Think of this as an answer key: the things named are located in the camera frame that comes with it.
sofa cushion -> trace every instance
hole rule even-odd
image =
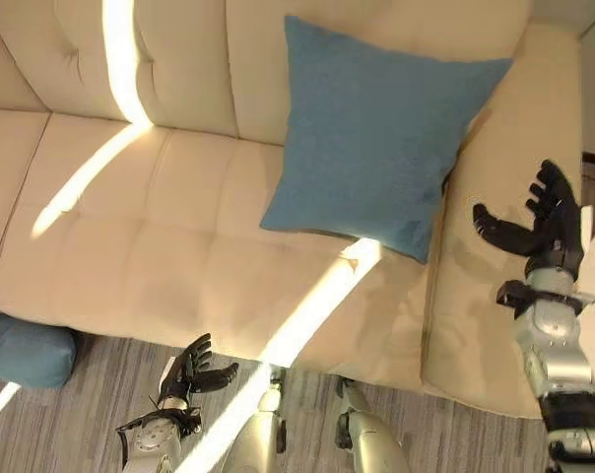
[[[0,110],[0,245],[47,113]]]
[[[0,36],[0,108],[44,111]]]
[[[130,31],[138,50],[119,51]],[[53,111],[123,119],[110,88],[123,77],[154,123],[236,133],[224,1],[0,0],[0,34]]]
[[[472,209],[484,202],[531,228],[525,201],[543,159],[580,195],[579,41],[530,25],[514,59],[449,182],[424,379],[480,409],[540,417],[512,339],[514,314],[495,304],[505,280],[523,278],[526,260],[483,242]]]
[[[511,60],[441,62],[292,16],[286,31],[290,129],[262,227],[373,238],[426,263],[441,186]]]
[[[227,0],[231,84],[243,138],[285,142],[288,14],[383,48],[471,61],[512,55],[529,0]]]
[[[7,232],[0,307],[174,346],[211,332],[217,351],[259,358],[350,242],[261,230],[282,148],[211,134],[153,128],[55,198],[125,129],[53,114]],[[427,271],[385,251],[297,363],[420,388]]]
[[[0,378],[24,387],[61,387],[77,347],[70,330],[0,313]]]

gray carpet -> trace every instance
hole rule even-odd
[[[21,390],[2,411],[0,473],[121,470],[114,428],[152,410],[148,396],[156,396],[162,369],[178,351],[105,337],[95,338],[88,348],[62,390]],[[215,356],[213,365],[228,360]],[[228,389],[197,397],[206,427],[254,368],[254,363],[241,362],[239,377]],[[283,406],[289,447],[279,471],[352,472],[351,457],[334,444],[339,406],[334,386],[332,376],[289,373]],[[507,419],[394,389],[364,386],[364,391],[393,427],[415,473],[545,470],[541,422]]]

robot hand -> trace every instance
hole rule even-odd
[[[534,230],[495,218],[484,204],[473,208],[475,229],[493,246],[530,257],[526,274],[542,267],[558,267],[577,280],[584,257],[580,207],[566,177],[554,163],[543,161],[536,176],[543,186],[534,182],[530,192],[536,199],[525,203],[534,214]]]
[[[156,410],[116,429],[125,473],[173,471],[181,457],[180,441],[201,432],[201,409],[192,407],[190,396],[223,389],[238,372],[238,363],[208,371],[210,347],[209,333],[189,345],[168,369]],[[127,431],[134,434],[131,450]]]
[[[207,371],[212,357],[210,334],[199,337],[175,358],[160,386],[160,405],[168,398],[177,398],[190,403],[189,395],[223,389],[238,372],[238,363],[222,370]]]

sofa seat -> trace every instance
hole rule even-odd
[[[0,246],[48,116],[0,110]]]
[[[6,234],[0,309],[176,346],[209,331],[217,351],[259,358],[352,241],[259,228],[278,146],[155,127],[77,179],[131,126],[52,114]],[[385,250],[297,364],[419,389],[428,272]]]

robot leg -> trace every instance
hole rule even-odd
[[[355,458],[356,473],[410,473],[407,458],[389,427],[370,412],[355,382],[340,378],[342,398],[335,442]]]

